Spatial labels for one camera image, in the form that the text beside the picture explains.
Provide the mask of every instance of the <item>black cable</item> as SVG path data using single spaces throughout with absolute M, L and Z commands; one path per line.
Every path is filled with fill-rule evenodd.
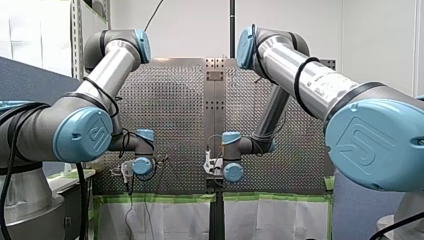
M 134 206 L 133 200 L 132 200 L 132 194 L 134 192 L 134 179 L 135 179 L 134 177 L 131 179 L 131 189 L 129 189 L 129 191 L 128 191 L 128 196 L 130 196 L 131 207 L 127 211 L 127 213 L 125 214 L 125 225 L 127 225 L 128 231 L 130 232 L 130 237 L 128 238 L 129 240 L 132 239 L 132 230 L 131 230 L 130 225 L 128 224 L 128 214 L 132 211 L 133 206 Z
M 158 4 L 158 6 L 156 7 L 155 11 L 153 12 L 152 16 L 150 17 L 149 21 L 147 22 L 146 27 L 144 28 L 144 32 L 147 32 L 147 29 L 149 28 L 150 22 L 153 20 L 153 18 L 155 17 L 156 13 L 158 12 L 160 5 L 162 5 L 164 0 L 161 0 Z
M 6 116 L 3 115 L 1 120 L 0 120 L 0 126 L 1 126 L 1 124 L 6 122 L 7 119 L 16 116 L 16 114 L 20 114 L 18 116 L 19 124 L 15 126 L 15 131 L 13 133 L 12 145 L 11 145 L 11 149 L 10 149 L 10 153 L 9 153 L 7 174 L 6 174 L 6 178 L 4 180 L 4 184 L 3 184 L 3 188 L 2 188 L 1 196 L 0 196 L 0 227 L 1 227 L 1 232 L 2 232 L 3 238 L 5 240 L 11 240 L 9 231 L 7 229 L 6 219 L 4 217 L 4 207 L 6 205 L 7 192 L 9 190 L 9 185 L 10 185 L 10 181 L 12 179 L 12 174 L 13 174 L 12 171 L 13 171 L 13 165 L 14 165 L 15 156 L 16 156 L 16 147 L 17 147 L 16 145 L 17 145 L 17 142 L 18 142 L 18 136 L 19 136 L 19 133 L 20 133 L 24 123 L 34 113 L 36 113 L 38 110 L 40 110 L 42 108 L 46 108 L 46 107 L 48 107 L 48 105 L 43 104 L 43 103 L 26 104 L 26 105 L 23 105 L 23 106 L 19 107 L 18 109 L 16 109 L 16 111 L 6 112 L 8 115 L 6 115 Z M 28 114 L 25 116 L 25 118 L 22 121 L 20 121 L 21 118 L 23 117 L 23 114 L 24 114 L 23 111 L 28 111 Z
M 97 85 L 96 82 L 94 82 L 90 78 L 84 77 L 82 80 L 89 82 L 91 85 L 93 85 L 93 87 L 95 87 L 99 92 L 101 92 L 103 95 L 105 95 L 109 99 L 109 101 L 112 103 L 113 107 L 115 108 L 115 113 L 110 114 L 111 118 L 119 114 L 119 106 L 116 103 L 115 99 L 113 99 L 105 90 L 103 90 L 99 85 Z
M 403 227 L 407 224 L 410 224 L 412 222 L 415 222 L 417 220 L 423 219 L 424 218 L 424 212 L 418 213 L 414 216 L 411 216 L 409 218 L 405 218 L 402 221 L 399 221 L 395 224 L 392 224 L 386 228 L 381 229 L 380 231 L 376 232 L 374 235 L 372 235 L 372 237 L 369 240 L 379 240 L 382 237 L 384 237 L 384 234 L 393 231 L 397 228 Z
M 151 180 L 156 175 L 156 170 L 157 170 L 157 167 L 155 166 L 155 168 L 153 169 L 153 173 L 149 177 L 147 177 L 147 178 L 141 178 L 140 175 L 136 175 L 136 174 L 134 176 L 140 182 L 147 182 L 147 181 Z
M 302 64 L 300 64 L 299 69 L 297 69 L 296 76 L 294 77 L 294 95 L 296 97 L 297 103 L 299 103 L 300 107 L 302 107 L 303 111 L 305 111 L 309 116 L 316 118 L 311 111 L 306 107 L 306 105 L 303 103 L 302 98 L 300 97 L 300 90 L 299 90 L 299 84 L 300 84 L 300 75 L 303 72 L 303 69 L 308 65 L 310 62 L 319 62 L 319 59 L 316 57 L 310 57 L 306 59 L 306 61 Z
M 153 232 L 152 217 L 150 216 L 150 211 L 146 203 L 146 193 L 144 193 L 144 209 L 145 211 L 147 211 L 147 216 L 149 217 L 150 232 L 152 233 L 152 239 L 155 240 L 155 233 Z
M 88 220 L 88 207 L 87 207 L 87 183 L 84 178 L 84 170 L 81 163 L 77 165 L 78 178 L 81 187 L 81 226 L 80 226 L 80 236 L 79 239 L 85 240 L 85 230 L 87 228 Z
M 127 147 L 130 144 L 130 135 L 132 134 L 132 132 L 130 132 L 126 128 L 122 128 L 122 131 L 125 131 L 126 133 L 124 134 L 124 137 L 122 138 L 122 150 L 119 151 L 118 158 L 122 158 L 124 156 L 125 151 L 127 150 Z

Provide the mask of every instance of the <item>robotic arm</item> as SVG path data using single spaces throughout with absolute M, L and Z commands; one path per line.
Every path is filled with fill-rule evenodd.
M 2 211 L 14 239 L 26 239 L 25 227 L 34 224 L 34 219 L 45 221 L 51 209 L 61 204 L 57 196 L 52 197 L 41 169 L 43 161 L 81 163 L 93 161 L 107 150 L 134 151 L 130 167 L 135 174 L 149 174 L 154 167 L 153 131 L 123 134 L 115 102 L 129 73 L 151 60 L 147 35 L 142 30 L 103 31 L 88 39 L 84 58 L 89 76 L 75 92 L 52 106 L 0 102 L 2 186 L 8 186 L 4 179 L 12 149 L 16 156 L 7 208 Z M 59 217 L 49 220 L 63 221 L 64 216 Z M 34 235 L 32 239 L 46 238 Z
M 253 25 L 240 37 L 237 63 L 281 87 L 274 87 L 273 96 L 278 91 L 289 94 L 307 113 L 324 122 L 328 154 L 349 179 L 374 190 L 422 191 L 424 103 L 382 83 L 351 81 L 309 58 L 305 49 L 307 45 L 298 35 Z M 271 101 L 273 98 L 276 106 L 286 104 L 284 97 L 272 97 Z M 275 108 L 273 113 L 270 104 L 261 126 L 264 119 L 273 122 L 283 111 Z M 223 135 L 227 163 L 250 150 L 245 149 L 248 143 L 243 138 L 228 137 L 233 135 Z

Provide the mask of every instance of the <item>cylindrical joint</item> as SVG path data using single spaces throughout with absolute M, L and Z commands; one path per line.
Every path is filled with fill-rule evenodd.
M 109 145 L 109 151 L 132 151 L 137 157 L 153 156 L 153 142 L 134 134 L 114 136 Z
M 252 138 L 240 137 L 231 143 L 223 144 L 224 161 L 238 161 L 242 155 L 246 154 L 265 154 L 272 152 L 275 148 L 275 142 L 257 141 Z
M 277 124 L 284 112 L 290 95 L 278 85 L 272 87 L 271 95 L 262 114 L 261 120 L 253 137 L 256 139 L 270 139 L 277 128 Z
M 106 56 L 88 78 L 114 98 L 129 73 L 138 65 L 140 65 L 140 55 L 137 49 L 126 41 L 114 40 L 106 46 Z M 110 100 L 87 81 L 83 82 L 76 92 L 89 95 L 102 103 L 106 109 L 110 108 Z
M 307 56 L 270 37 L 259 46 L 259 54 L 267 74 L 290 95 L 299 66 Z M 302 71 L 299 81 L 301 101 L 319 119 L 324 120 L 331 108 L 358 83 L 336 73 L 319 62 L 311 62 Z

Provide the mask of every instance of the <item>white plastic part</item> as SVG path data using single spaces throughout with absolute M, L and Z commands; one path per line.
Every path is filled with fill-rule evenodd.
M 124 183 L 128 183 L 128 180 L 134 176 L 134 172 L 132 170 L 132 164 L 134 160 L 125 161 L 121 164 L 121 173 L 122 178 L 124 179 Z
M 203 164 L 203 168 L 205 172 L 210 175 L 221 176 L 222 175 L 222 158 L 210 158 L 211 151 L 206 151 L 205 164 Z

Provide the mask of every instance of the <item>diamond plate wall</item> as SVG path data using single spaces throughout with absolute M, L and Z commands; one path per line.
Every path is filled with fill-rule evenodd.
M 323 63 L 335 67 L 334 61 Z M 235 66 L 228 67 L 226 73 L 225 129 L 250 135 L 260 121 L 271 83 L 255 83 L 258 75 Z M 237 184 L 228 184 L 227 191 L 325 192 L 324 176 L 332 173 L 332 165 L 324 156 L 322 122 L 307 115 L 293 99 L 280 123 L 283 119 L 284 127 L 275 139 L 276 151 L 262 157 L 243 156 L 244 178 Z
M 122 124 L 135 131 L 155 131 L 155 155 L 169 160 L 156 176 L 144 183 L 135 181 L 135 191 L 204 193 L 204 61 L 166 60 L 142 65 L 132 73 L 119 96 Z M 95 194 L 125 191 L 122 177 L 111 177 L 110 169 L 133 158 L 126 153 L 107 153 L 103 170 L 94 182 Z
M 136 192 L 205 193 L 202 165 L 205 141 L 210 135 L 205 132 L 211 128 L 223 129 L 216 126 L 222 125 L 222 120 L 226 131 L 240 131 L 244 135 L 254 131 L 271 85 L 266 80 L 255 84 L 258 76 L 236 68 L 234 60 L 225 60 L 224 80 L 211 85 L 206 80 L 205 62 L 205 59 L 158 59 L 140 66 L 122 88 L 119 95 L 123 100 L 119 106 L 123 126 L 131 131 L 155 130 L 156 155 L 170 157 L 152 180 L 143 185 L 135 181 Z M 224 96 L 219 101 L 225 103 L 224 114 L 219 115 L 223 119 L 208 117 L 210 109 L 206 107 L 212 106 L 206 104 L 210 101 L 210 91 L 215 101 L 220 100 L 217 96 Z M 285 122 L 276 138 L 277 150 L 262 157 L 243 156 L 245 176 L 238 184 L 228 184 L 226 191 L 325 192 L 323 177 L 332 173 L 332 165 L 324 156 L 322 123 L 304 113 L 295 101 L 288 106 Z M 122 178 L 112 177 L 110 169 L 133 156 L 126 153 L 119 159 L 118 153 L 105 154 L 102 170 L 95 177 L 94 193 L 125 192 Z

